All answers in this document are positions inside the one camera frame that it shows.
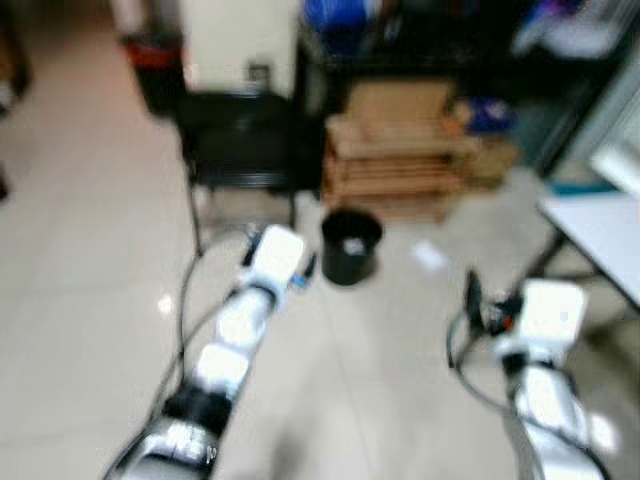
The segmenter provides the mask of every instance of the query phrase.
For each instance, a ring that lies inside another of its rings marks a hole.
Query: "black stool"
[[[202,244],[196,185],[285,191],[289,224],[295,228],[293,118],[289,102],[268,92],[195,93],[180,101],[176,123],[187,165],[197,253],[202,253]]]

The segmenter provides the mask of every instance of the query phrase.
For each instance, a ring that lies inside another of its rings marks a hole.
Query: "white table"
[[[556,235],[527,276],[543,276],[546,265],[569,242],[640,309],[639,198],[626,193],[547,198],[539,208]]]

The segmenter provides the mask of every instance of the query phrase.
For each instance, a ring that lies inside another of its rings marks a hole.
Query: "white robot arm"
[[[192,374],[119,455],[105,479],[210,478],[268,318],[283,307],[303,252],[303,240],[290,230],[265,230],[248,268],[217,311],[213,339]]]
[[[447,338],[449,365],[476,398],[498,410],[518,458],[521,480],[607,480],[602,462],[588,447],[588,422],[564,360],[580,332],[586,295],[577,286],[528,280],[504,302],[482,304],[475,274],[469,276],[466,316],[470,341],[455,358]],[[464,356],[483,336],[507,380],[507,402],[500,405],[467,382]]]

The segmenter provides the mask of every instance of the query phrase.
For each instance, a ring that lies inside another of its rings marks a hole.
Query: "black cable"
[[[191,284],[191,279],[193,278],[193,274],[196,271],[196,267],[200,263],[202,259],[206,256],[207,252],[211,250],[212,247],[216,246],[222,240],[224,240],[231,233],[243,232],[246,234],[246,231],[241,228],[231,228],[229,230],[223,230],[218,232],[210,241],[210,243],[202,249],[200,252],[196,252],[189,262],[187,266],[187,270],[184,273],[184,277],[182,278],[182,284],[180,286],[180,297],[178,300],[178,316],[177,316],[177,351],[178,351],[178,364],[180,366],[180,383],[184,383],[186,378],[186,365],[185,365],[185,354],[186,354],[186,344],[185,344],[185,335],[184,335],[184,324],[185,324],[185,312],[186,312],[186,303],[187,303],[187,295],[189,293],[189,286]]]
[[[149,410],[149,414],[147,416],[147,420],[145,421],[142,428],[138,431],[138,433],[129,440],[126,445],[119,451],[118,455],[113,459],[105,474],[103,475],[103,480],[109,480],[113,474],[122,466],[122,464],[126,461],[132,451],[136,448],[136,446],[142,441],[142,439],[146,436],[147,431],[151,423],[159,416],[161,409],[163,398],[165,396],[165,392],[167,389],[167,385],[171,380],[171,377],[175,373],[176,369],[179,367],[180,370],[180,381],[182,382],[185,378],[185,353],[189,344],[193,341],[198,332],[202,329],[204,325],[207,324],[209,320],[214,318],[219,310],[222,308],[224,302],[216,305],[215,307],[209,309],[205,312],[193,326],[188,335],[184,335],[184,317],[186,311],[186,300],[187,294],[189,291],[189,285],[191,283],[191,278],[193,277],[193,273],[195,272],[196,266],[199,264],[200,260],[202,260],[206,253],[211,250],[212,247],[217,245],[223,238],[225,238],[230,233],[237,233],[242,231],[240,229],[231,229],[226,230],[224,232],[219,233],[214,239],[211,241],[209,245],[203,250],[202,254],[197,254],[193,257],[187,270],[185,271],[185,275],[183,277],[182,286],[180,289],[180,299],[179,299],[179,308],[177,315],[177,323],[178,323],[178,349],[174,354],[173,358],[169,362],[160,384],[156,389],[156,393],[154,394],[153,401],[151,403],[151,408]]]
[[[485,406],[491,408],[492,410],[495,410],[502,415],[515,416],[519,420],[522,420],[523,422],[528,423],[533,427],[539,428],[555,436],[558,440],[560,440],[564,444],[579,451],[582,455],[584,455],[585,457],[587,457],[589,460],[593,462],[596,468],[600,471],[600,474],[602,475],[603,480],[611,480],[611,476],[609,475],[609,472],[607,471],[607,468],[605,467],[604,463],[602,462],[602,460],[600,460],[598,455],[590,447],[584,445],[582,442],[576,440],[575,438],[567,435],[559,428],[553,428],[543,423],[540,423],[538,420],[536,420],[531,416],[522,415],[515,409],[509,406],[500,404],[499,402],[489,398],[487,395],[485,395],[483,392],[478,390],[467,380],[462,367],[464,365],[465,357],[471,351],[473,346],[477,343],[478,339],[477,338],[471,339],[469,342],[467,342],[467,344],[462,349],[462,352],[460,353],[460,355],[458,355],[457,359],[454,359],[454,356],[453,356],[453,338],[455,336],[455,333],[458,327],[460,326],[460,323],[465,319],[465,316],[466,315],[464,311],[460,312],[451,322],[447,330],[447,361],[449,363],[449,368],[451,368],[455,372],[462,386],[471,394],[471,396],[473,396],[476,400],[483,403]]]
[[[217,315],[217,313],[220,311],[221,308],[222,308],[222,304],[216,305],[215,307],[209,309],[206,313],[204,313],[200,317],[200,319],[196,322],[194,327],[191,329],[189,334],[184,339],[184,347],[185,347],[185,349],[189,346],[191,341],[198,334],[198,332],[202,329],[202,327],[204,327],[209,320],[214,318]],[[158,385],[158,388],[156,389],[156,393],[155,393],[155,395],[153,397],[153,401],[151,402],[151,409],[149,410],[147,423],[151,423],[153,420],[155,420],[158,417],[158,415],[160,413],[160,410],[162,409],[163,397],[165,396],[165,391],[167,389],[167,385],[169,384],[169,381],[171,380],[171,377],[175,373],[176,368],[178,367],[178,364],[183,359],[184,359],[184,357],[181,356],[181,352],[178,352],[173,356],[173,358],[169,362],[169,365],[167,366],[167,368],[166,368],[166,370],[165,370],[165,372],[164,372],[164,374],[162,376],[162,380],[160,381],[160,384]]]

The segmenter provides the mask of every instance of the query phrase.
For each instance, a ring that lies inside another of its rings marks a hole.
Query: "table leg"
[[[200,219],[198,218],[198,209],[196,208],[195,187],[196,184],[191,179],[187,180],[187,194],[189,195],[189,212],[191,213],[191,225],[193,227],[193,242],[195,254],[198,257],[204,255],[202,240],[200,237]]]
[[[291,103],[296,112],[305,113],[307,104],[307,75],[309,57],[300,41],[296,43],[296,67]]]
[[[296,229],[296,221],[298,217],[298,211],[296,207],[296,191],[295,189],[291,189],[289,191],[289,226],[291,230]]]
[[[585,256],[585,258],[587,258],[587,260],[589,260],[589,262],[591,263],[591,266],[593,267],[593,271],[562,274],[562,275],[552,275],[550,277],[545,275],[545,269],[547,265],[556,257],[558,252],[560,252],[562,247],[564,247],[564,245],[567,242],[568,242],[567,237],[565,237],[562,234],[562,232],[560,232],[560,230],[556,229],[554,231],[551,241],[548,243],[548,245],[543,250],[543,252],[540,255],[538,255],[538,257],[536,257],[536,259],[531,263],[529,268],[526,270],[525,274],[522,277],[520,277],[518,282],[514,285],[512,291],[520,290],[525,280],[527,280],[528,278],[535,278],[535,277],[553,278],[554,280],[571,281],[574,283],[593,280],[596,278],[605,278],[609,281],[609,283],[611,283],[613,286],[616,287],[616,289],[622,294],[622,296],[624,296],[628,300],[629,305],[631,305],[634,311],[640,314],[640,306],[635,301],[635,299],[631,295],[629,295],[627,292],[625,292],[623,289],[621,289],[615,282],[613,282],[611,278],[605,272],[603,272],[593,261],[591,261],[591,259],[587,255],[585,255],[584,252],[580,251],[579,248],[578,248],[578,251],[580,251],[580,253],[583,256]]]

